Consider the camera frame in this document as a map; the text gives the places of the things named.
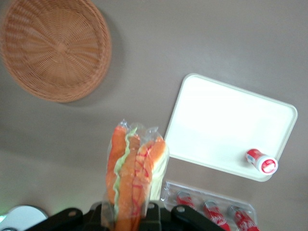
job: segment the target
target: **woven basket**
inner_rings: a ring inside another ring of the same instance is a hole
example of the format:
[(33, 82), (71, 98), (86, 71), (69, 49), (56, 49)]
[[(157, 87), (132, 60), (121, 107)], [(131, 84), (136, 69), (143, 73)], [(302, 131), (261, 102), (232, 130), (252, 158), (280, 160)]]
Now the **woven basket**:
[(14, 0), (2, 24), (1, 51), (23, 89), (64, 103), (100, 84), (109, 67), (111, 41), (90, 0)]

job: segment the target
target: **small bottle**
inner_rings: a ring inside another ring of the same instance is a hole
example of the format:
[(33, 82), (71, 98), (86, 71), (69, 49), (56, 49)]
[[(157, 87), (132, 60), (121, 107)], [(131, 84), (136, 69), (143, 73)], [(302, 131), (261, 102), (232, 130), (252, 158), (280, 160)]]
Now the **small bottle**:
[(179, 191), (177, 194), (177, 203), (178, 205), (188, 205), (189, 207), (196, 210), (196, 207), (194, 206), (192, 202), (192, 197), (187, 191)]
[(246, 152), (247, 161), (255, 166), (263, 175), (272, 175), (278, 169), (278, 162), (275, 158), (265, 155), (258, 149), (250, 149)]
[(220, 212), (217, 204), (213, 200), (207, 200), (203, 203), (203, 213), (212, 222), (220, 226), (225, 231), (230, 231), (230, 227), (227, 224), (226, 219)]
[(232, 217), (239, 231), (260, 231), (243, 208), (231, 205), (228, 208), (228, 214)]

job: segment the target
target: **white plastic tray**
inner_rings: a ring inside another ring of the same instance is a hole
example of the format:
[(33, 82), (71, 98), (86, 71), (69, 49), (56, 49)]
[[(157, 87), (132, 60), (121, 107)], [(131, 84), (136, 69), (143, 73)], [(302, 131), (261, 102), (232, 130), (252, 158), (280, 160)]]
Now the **white plastic tray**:
[(290, 104), (190, 74), (165, 139), (171, 157), (267, 181), (271, 176), (259, 173), (244, 154), (257, 148), (279, 160), (296, 119), (297, 110)]

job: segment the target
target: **plastic bag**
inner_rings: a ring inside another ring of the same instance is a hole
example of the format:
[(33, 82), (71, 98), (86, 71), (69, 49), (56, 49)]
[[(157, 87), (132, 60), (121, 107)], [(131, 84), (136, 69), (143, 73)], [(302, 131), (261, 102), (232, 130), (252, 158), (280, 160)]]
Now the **plastic bag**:
[(158, 128), (123, 120), (112, 134), (108, 153), (106, 197), (113, 216), (107, 214), (110, 209), (102, 209), (102, 225), (137, 231), (149, 201), (159, 199), (169, 149)]

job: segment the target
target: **gray surface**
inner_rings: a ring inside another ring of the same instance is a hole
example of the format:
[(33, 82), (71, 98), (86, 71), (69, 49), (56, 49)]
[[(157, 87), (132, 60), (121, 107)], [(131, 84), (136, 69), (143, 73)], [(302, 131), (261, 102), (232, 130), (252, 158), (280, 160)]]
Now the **gray surface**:
[(293, 104), (278, 172), (256, 182), (170, 159), (166, 178), (250, 202), (262, 231), (308, 227), (308, 2), (95, 0), (113, 39), (90, 96), (58, 104), (0, 67), (0, 213), (31, 204), (84, 212), (102, 199), (106, 151), (123, 118), (165, 133), (183, 78), (198, 73)]

